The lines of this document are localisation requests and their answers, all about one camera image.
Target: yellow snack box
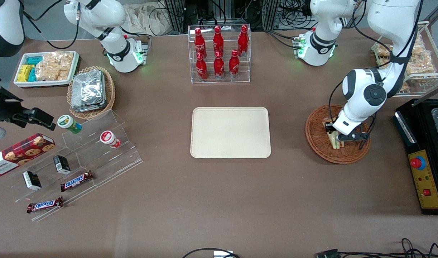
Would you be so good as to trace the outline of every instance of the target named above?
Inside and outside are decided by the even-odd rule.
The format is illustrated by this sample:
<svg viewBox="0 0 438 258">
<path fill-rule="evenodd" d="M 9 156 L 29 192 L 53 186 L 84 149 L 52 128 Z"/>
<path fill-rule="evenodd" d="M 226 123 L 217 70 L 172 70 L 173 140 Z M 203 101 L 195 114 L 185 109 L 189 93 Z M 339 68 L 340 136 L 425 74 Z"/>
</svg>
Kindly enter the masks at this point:
<svg viewBox="0 0 438 258">
<path fill-rule="evenodd" d="M 29 78 L 29 73 L 34 68 L 34 65 L 22 65 L 20 68 L 20 72 L 17 75 L 17 81 L 19 82 L 27 82 Z"/>
</svg>

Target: coca-cola bottle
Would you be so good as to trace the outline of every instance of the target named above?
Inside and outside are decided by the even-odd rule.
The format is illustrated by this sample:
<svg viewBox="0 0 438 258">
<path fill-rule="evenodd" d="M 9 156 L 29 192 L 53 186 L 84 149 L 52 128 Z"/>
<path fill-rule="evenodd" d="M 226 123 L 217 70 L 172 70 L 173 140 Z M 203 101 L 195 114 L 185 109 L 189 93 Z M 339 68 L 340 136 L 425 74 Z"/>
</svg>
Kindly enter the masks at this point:
<svg viewBox="0 0 438 258">
<path fill-rule="evenodd" d="M 214 60 L 214 76 L 216 80 L 222 80 L 225 77 L 223 72 L 224 63 L 222 60 L 222 53 L 220 51 L 215 52 L 216 59 Z"/>
<path fill-rule="evenodd" d="M 240 70 L 240 59 L 238 58 L 238 50 L 232 50 L 232 57 L 230 57 L 230 62 L 228 65 L 230 78 L 238 78 L 238 72 Z"/>
<path fill-rule="evenodd" d="M 203 58 L 206 58 L 206 43 L 204 42 L 204 38 L 201 35 L 201 29 L 195 28 L 195 50 L 197 53 L 200 53 Z"/>
<path fill-rule="evenodd" d="M 240 57 L 247 56 L 247 47 L 249 42 L 249 36 L 247 34 L 247 26 L 241 26 L 241 33 L 238 36 L 238 55 Z"/>
<path fill-rule="evenodd" d="M 196 71 L 198 72 L 198 78 L 200 81 L 205 82 L 208 79 L 208 70 L 206 68 L 206 62 L 204 62 L 201 53 L 196 54 Z"/>
<path fill-rule="evenodd" d="M 223 56 L 223 37 L 221 34 L 220 26 L 214 27 L 214 37 L 212 38 L 212 44 L 214 46 L 214 52 L 220 51 Z"/>
</svg>

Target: clear acrylic display stand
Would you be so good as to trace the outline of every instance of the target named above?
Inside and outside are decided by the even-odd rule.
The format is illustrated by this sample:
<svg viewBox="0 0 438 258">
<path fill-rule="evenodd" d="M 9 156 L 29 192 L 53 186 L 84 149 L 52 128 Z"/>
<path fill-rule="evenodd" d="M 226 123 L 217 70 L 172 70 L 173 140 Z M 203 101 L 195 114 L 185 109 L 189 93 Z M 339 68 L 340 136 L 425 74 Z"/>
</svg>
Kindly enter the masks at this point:
<svg viewBox="0 0 438 258">
<path fill-rule="evenodd" d="M 122 127 L 123 124 L 124 121 L 114 111 L 110 110 L 98 118 L 83 123 L 82 130 L 78 134 L 65 132 L 63 134 L 65 146 L 59 146 L 59 141 L 56 141 L 57 148 L 38 157 L 41 160 L 37 163 L 23 166 L 23 169 L 20 167 L 16 173 L 13 173 L 13 171 L 8 173 L 11 178 L 19 177 L 17 183 L 11 187 L 16 196 L 16 202 L 25 202 L 28 205 L 30 203 L 51 201 L 63 196 L 63 207 L 66 206 L 67 208 L 71 202 L 142 163 L 136 147 L 128 140 L 127 134 Z M 121 140 L 120 147 L 113 149 L 100 141 L 101 132 L 106 130 L 112 131 Z M 55 155 L 61 155 L 68 159 L 72 170 L 71 173 L 68 175 L 57 173 L 53 163 Z M 22 178 L 24 171 L 37 174 L 42 189 L 38 191 L 28 189 Z M 61 183 L 66 183 L 87 171 L 93 173 L 93 179 L 61 192 Z M 44 219 L 59 209 L 59 207 L 55 207 L 33 212 L 31 213 L 32 221 Z"/>
<path fill-rule="evenodd" d="M 250 24 L 248 26 L 248 53 L 246 57 L 239 57 L 240 59 L 240 71 L 238 78 L 230 78 L 228 64 L 230 57 L 232 57 L 232 50 L 238 48 L 238 36 L 241 33 L 242 24 L 230 24 L 222 26 L 222 36 L 224 40 L 223 57 L 222 60 L 225 64 L 225 78 L 223 80 L 216 80 L 214 77 L 214 48 L 212 46 L 212 37 L 214 36 L 215 25 L 202 25 L 202 26 L 189 26 L 189 61 L 191 66 L 191 82 L 192 83 L 237 83 L 237 82 L 250 82 L 250 58 L 251 58 L 251 33 Z M 196 50 L 195 50 L 195 28 L 201 28 L 201 34 L 206 41 L 206 67 L 208 70 L 208 80 L 202 82 L 198 78 L 196 70 Z"/>
</svg>

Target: coca-cola logo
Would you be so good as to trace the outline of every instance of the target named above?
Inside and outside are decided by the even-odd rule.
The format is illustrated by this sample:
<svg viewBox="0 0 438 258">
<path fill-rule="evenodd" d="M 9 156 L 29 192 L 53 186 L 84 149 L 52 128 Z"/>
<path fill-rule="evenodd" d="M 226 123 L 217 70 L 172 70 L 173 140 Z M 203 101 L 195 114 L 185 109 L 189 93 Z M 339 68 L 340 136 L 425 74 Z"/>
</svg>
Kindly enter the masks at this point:
<svg viewBox="0 0 438 258">
<path fill-rule="evenodd" d="M 203 50 L 203 49 L 204 49 L 204 44 L 196 45 L 196 46 L 195 46 L 195 49 L 196 49 L 197 51 Z"/>
</svg>

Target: tabletop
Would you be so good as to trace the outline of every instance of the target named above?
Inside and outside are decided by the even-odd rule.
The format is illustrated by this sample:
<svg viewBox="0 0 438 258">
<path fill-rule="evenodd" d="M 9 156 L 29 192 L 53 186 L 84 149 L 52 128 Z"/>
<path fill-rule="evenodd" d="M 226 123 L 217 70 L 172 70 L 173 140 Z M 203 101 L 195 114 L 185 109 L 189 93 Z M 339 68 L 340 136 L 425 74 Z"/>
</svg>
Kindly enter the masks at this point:
<svg viewBox="0 0 438 258">
<path fill-rule="evenodd" d="M 242 258 L 289 258 L 332 248 L 400 252 L 403 237 L 422 250 L 438 242 L 438 216 L 420 215 L 391 119 L 409 98 L 386 101 L 371 148 L 357 163 L 329 163 L 305 137 L 308 115 L 327 104 L 347 72 L 376 64 L 372 42 L 344 30 L 328 63 L 312 67 L 265 33 L 252 33 L 252 41 L 250 83 L 192 85 L 185 35 L 154 37 L 147 65 L 127 74 L 112 68 L 99 41 L 78 40 L 70 49 L 81 55 L 80 68 L 101 66 L 114 79 L 114 111 L 144 162 L 41 222 L 31 222 L 0 183 L 0 257 L 174 258 L 211 247 Z M 22 49 L 45 51 L 53 49 L 35 40 Z M 66 88 L 9 90 L 26 107 L 68 113 Z M 345 103 L 340 91 L 332 103 Z M 192 111 L 199 106 L 265 107 L 270 157 L 191 157 Z M 7 129 L 0 150 L 36 132 L 54 139 L 65 132 L 0 125 Z"/>
</svg>

